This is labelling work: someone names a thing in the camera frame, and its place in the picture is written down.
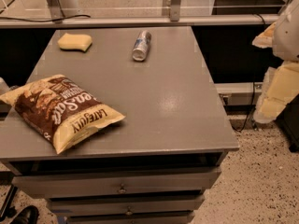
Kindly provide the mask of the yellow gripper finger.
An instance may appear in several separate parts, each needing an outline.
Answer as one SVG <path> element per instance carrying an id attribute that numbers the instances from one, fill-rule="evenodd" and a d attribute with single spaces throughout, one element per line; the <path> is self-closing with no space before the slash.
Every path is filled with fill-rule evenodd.
<path id="1" fill-rule="evenodd" d="M 257 35 L 253 39 L 252 45 L 261 49 L 271 48 L 276 24 L 277 24 L 276 22 L 273 22 L 262 33 Z"/>
<path id="2" fill-rule="evenodd" d="M 269 67 L 263 78 L 253 119 L 258 123 L 275 120 L 299 94 L 299 63 L 284 61 L 278 68 Z"/>

